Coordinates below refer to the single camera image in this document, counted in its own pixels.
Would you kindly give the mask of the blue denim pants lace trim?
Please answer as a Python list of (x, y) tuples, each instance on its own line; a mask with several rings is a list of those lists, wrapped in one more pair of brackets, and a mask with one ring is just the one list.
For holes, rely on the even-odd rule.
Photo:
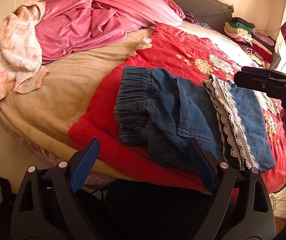
[(197, 85), (163, 68), (127, 66), (114, 113), (123, 144), (144, 145), (173, 166), (194, 168), (187, 153), (193, 138), (241, 170), (275, 166), (256, 93), (214, 75)]

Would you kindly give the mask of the white orange checked towel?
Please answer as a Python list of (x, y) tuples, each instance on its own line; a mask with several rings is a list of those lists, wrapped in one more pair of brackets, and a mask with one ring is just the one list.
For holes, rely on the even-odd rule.
[(0, 25), (0, 101), (12, 90), (27, 94), (39, 89), (48, 74), (35, 32), (45, 12), (45, 2), (27, 2)]

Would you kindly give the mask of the pink bed sheet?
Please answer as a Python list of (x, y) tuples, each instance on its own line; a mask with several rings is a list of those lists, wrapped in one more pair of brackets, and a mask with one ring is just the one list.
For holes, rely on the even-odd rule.
[(43, 0), (36, 25), (44, 64), (70, 53), (108, 46), (130, 32), (164, 23), (181, 26), (184, 12), (172, 0)]

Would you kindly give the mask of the striped purple pillow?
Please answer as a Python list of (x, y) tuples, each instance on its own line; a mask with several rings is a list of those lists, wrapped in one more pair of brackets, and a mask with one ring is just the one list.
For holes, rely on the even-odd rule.
[(185, 18), (183, 20), (185, 22), (188, 22), (190, 24), (196, 24), (196, 25), (199, 25), (199, 26), (204, 27), (206, 29), (212, 29), (212, 27), (208, 23), (199, 21), (195, 15), (193, 15), (187, 11), (184, 11), (184, 15), (185, 15)]

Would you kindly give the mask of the beige bed cover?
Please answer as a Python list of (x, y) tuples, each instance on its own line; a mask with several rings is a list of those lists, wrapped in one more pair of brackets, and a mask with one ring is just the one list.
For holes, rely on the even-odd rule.
[(28, 94), (10, 92), (0, 101), (0, 124), (50, 165), (70, 158), (75, 150), (68, 129), (85, 113), (102, 78), (151, 33), (152, 29), (140, 29), (120, 42), (48, 64), (39, 89)]

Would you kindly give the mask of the grey padded headboard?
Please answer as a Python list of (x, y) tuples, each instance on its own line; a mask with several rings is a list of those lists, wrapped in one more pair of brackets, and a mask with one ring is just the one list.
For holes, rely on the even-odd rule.
[(212, 29), (224, 32), (226, 22), (232, 21), (234, 8), (218, 0), (172, 0), (184, 12), (195, 16), (200, 23), (207, 24)]

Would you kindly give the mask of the red floral blanket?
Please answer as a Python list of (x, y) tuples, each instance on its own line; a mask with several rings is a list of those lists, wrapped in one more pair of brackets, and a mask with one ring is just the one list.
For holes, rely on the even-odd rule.
[(150, 48), (105, 76), (87, 111), (69, 129), (77, 150), (96, 138), (99, 159), (132, 179), (204, 191), (195, 153), (234, 168), (258, 168), (268, 192), (286, 182), (281, 103), (233, 82), (241, 65), (212, 41), (166, 24)]

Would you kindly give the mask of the stack of folded clothes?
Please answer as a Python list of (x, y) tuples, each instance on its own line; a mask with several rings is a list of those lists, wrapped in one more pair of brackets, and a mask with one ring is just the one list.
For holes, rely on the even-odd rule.
[(276, 41), (257, 30), (253, 23), (233, 17), (224, 23), (223, 31), (259, 66), (276, 69), (280, 63), (281, 57), (275, 52)]

